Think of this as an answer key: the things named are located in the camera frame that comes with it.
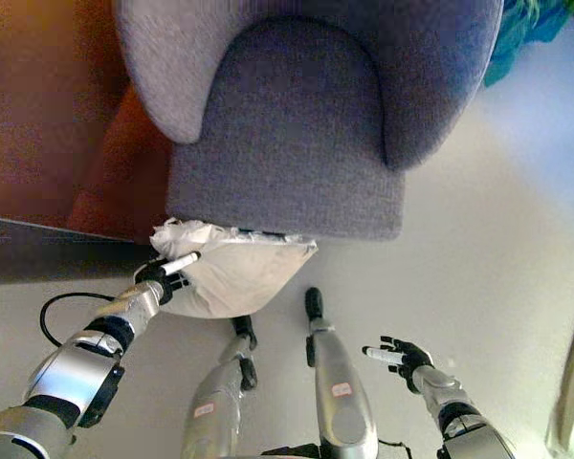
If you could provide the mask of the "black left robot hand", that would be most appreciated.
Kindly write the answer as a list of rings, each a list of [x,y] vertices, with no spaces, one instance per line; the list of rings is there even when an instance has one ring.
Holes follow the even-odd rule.
[[[159,283],[163,292],[159,304],[165,305],[173,298],[175,291],[190,285],[187,277],[182,274],[182,270],[199,261],[200,258],[201,253],[198,251],[192,251],[173,261],[158,257],[142,265],[134,273],[134,283],[138,284],[145,281]]]

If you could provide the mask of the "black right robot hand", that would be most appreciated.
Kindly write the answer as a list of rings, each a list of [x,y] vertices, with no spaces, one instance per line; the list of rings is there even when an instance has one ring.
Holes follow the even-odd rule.
[[[397,374],[407,383],[407,388],[419,394],[414,380],[414,371],[422,366],[433,367],[430,354],[410,341],[403,341],[389,336],[380,336],[378,347],[366,345],[362,348],[365,356],[386,364],[390,373]]]

